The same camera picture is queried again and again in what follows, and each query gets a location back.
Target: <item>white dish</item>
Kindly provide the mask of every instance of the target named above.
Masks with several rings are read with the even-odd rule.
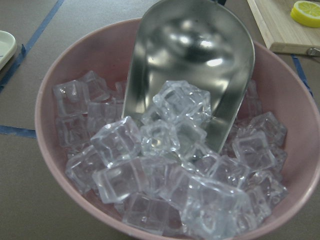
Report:
[[[17,43],[14,36],[6,31],[0,31],[0,70],[15,54]]]

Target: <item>gray table surface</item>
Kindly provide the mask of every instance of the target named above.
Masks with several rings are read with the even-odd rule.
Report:
[[[57,0],[1,0],[0,30],[18,49],[0,80]],[[0,93],[0,125],[34,130],[37,93],[53,61],[73,42],[109,24],[142,17],[157,0],[65,0]],[[252,38],[264,41],[246,0],[227,0]],[[279,56],[294,70],[290,55]],[[298,57],[320,104],[320,58]],[[56,183],[33,138],[0,134],[1,240],[132,240],[80,208]],[[260,240],[320,239],[320,189],[288,223]]]

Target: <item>ice scoop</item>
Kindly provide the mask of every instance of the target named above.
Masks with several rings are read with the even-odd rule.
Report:
[[[255,63],[252,38],[226,7],[210,0],[161,0],[142,17],[127,78],[123,116],[137,118],[165,81],[186,80],[211,96],[206,143],[220,152]]]

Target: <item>blue painter's tape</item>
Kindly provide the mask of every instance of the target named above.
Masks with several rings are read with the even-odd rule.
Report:
[[[50,10],[50,12],[47,14],[47,16],[44,18],[40,26],[37,28],[37,30],[34,32],[32,37],[29,39],[27,44],[24,46],[22,44],[21,52],[19,53],[18,57],[14,60],[13,64],[9,68],[9,70],[5,73],[3,78],[0,80],[0,93],[5,88],[5,85],[8,84],[11,77],[15,74],[19,66],[21,65],[22,61],[25,59],[26,55],[29,53],[31,48],[35,45],[40,35],[43,33],[45,28],[50,23],[51,19],[54,17],[54,15],[57,13],[59,8],[61,7],[62,3],[65,0],[58,0],[53,8]]]
[[[309,87],[309,84],[308,84],[308,81],[307,81],[307,77],[306,77],[305,72],[304,72],[304,70],[303,70],[303,68],[301,66],[299,58],[297,58],[297,56],[294,55],[294,54],[291,54],[291,57],[292,57],[294,65],[295,65],[296,72],[298,73],[298,76],[300,77],[300,79],[302,80],[303,84],[305,85],[305,87],[308,89],[309,93],[313,97],[314,94],[311,91],[311,88]]]
[[[26,138],[32,138],[32,139],[37,138],[35,130],[18,128],[13,126],[4,126],[4,125],[0,125],[0,134],[14,135],[14,136],[20,136],[20,137],[26,137]]]

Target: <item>stack of lemon slices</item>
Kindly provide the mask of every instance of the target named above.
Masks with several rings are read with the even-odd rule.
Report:
[[[311,28],[320,28],[320,5],[311,1],[297,1],[290,16],[298,23]]]

